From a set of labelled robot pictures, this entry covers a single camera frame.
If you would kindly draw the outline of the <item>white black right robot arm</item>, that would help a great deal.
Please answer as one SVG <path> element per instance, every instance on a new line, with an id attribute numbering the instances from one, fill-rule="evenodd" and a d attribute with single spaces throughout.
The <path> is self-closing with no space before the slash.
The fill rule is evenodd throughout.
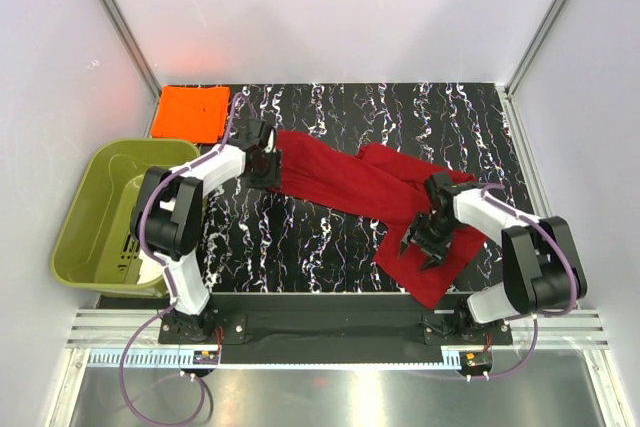
<path id="1" fill-rule="evenodd" d="M 508 321 L 526 316 L 562 316 L 576 307 L 587 282 L 569 224 L 558 216 L 540 218 L 492 195 L 494 185 L 456 183 L 440 172 L 424 183 L 430 212 L 420 212 L 400 243 L 426 256 L 423 270 L 453 257 L 456 232 L 472 227 L 502 251 L 502 281 L 460 300 L 450 314 L 428 314 L 422 323 L 427 343 L 480 344 L 508 331 Z"/>

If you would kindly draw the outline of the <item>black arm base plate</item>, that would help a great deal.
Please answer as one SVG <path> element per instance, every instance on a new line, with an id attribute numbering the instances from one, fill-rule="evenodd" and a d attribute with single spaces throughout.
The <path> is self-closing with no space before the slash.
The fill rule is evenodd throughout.
<path id="1" fill-rule="evenodd" d="M 217 293 L 197 330 L 175 314 L 161 323 L 162 344 L 219 347 L 225 367 L 400 368 L 456 366 L 458 350 L 512 345 L 496 321 L 463 326 L 463 294 L 430 310 L 408 294 Z"/>

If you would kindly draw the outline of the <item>red t shirt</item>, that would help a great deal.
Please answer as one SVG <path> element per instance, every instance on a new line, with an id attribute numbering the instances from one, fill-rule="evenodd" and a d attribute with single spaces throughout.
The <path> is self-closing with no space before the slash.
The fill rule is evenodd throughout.
<path id="1" fill-rule="evenodd" d="M 424 187 L 427 178 L 444 172 L 456 183 L 474 182 L 471 173 L 449 170 L 379 143 L 349 155 L 302 132 L 280 131 L 277 148 L 282 152 L 279 192 L 381 222 L 387 233 L 374 261 L 427 308 L 436 307 L 484 247 L 483 234 L 462 227 L 454 233 L 449 254 L 440 266 L 423 270 L 427 256 L 415 245 L 400 252 L 401 240 L 416 215 L 431 210 Z"/>

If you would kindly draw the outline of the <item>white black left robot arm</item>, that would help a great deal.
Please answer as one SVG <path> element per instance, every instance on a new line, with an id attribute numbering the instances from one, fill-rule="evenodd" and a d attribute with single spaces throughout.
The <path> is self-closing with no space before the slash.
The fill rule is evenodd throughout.
<path id="1" fill-rule="evenodd" d="M 172 168 L 152 166 L 144 174 L 130 231 L 145 257 L 161 267 L 169 289 L 170 325 L 193 342 L 208 341 L 216 329 L 196 255 L 204 201 L 237 178 L 252 189 L 280 187 L 282 154 L 276 141 L 273 125 L 251 118 L 209 152 Z"/>

